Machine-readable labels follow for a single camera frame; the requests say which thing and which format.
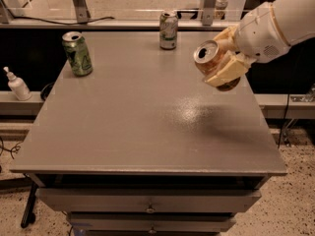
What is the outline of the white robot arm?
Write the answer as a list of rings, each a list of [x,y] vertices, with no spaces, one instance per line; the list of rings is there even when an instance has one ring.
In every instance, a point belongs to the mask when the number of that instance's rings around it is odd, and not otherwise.
[[[313,37],[315,0],[265,2],[216,35],[215,41],[223,49],[222,60],[204,82],[223,86],[246,74],[253,63],[269,63]]]

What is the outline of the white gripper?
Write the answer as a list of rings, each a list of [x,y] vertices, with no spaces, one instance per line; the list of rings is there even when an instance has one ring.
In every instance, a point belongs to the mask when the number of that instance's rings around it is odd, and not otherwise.
[[[214,41],[223,52],[241,52],[226,53],[215,70],[203,79],[215,88],[245,75],[251,68],[253,59],[257,63],[269,63],[290,50],[290,44],[277,22],[273,4],[269,2],[248,12],[238,27],[228,27],[221,31],[214,37]]]

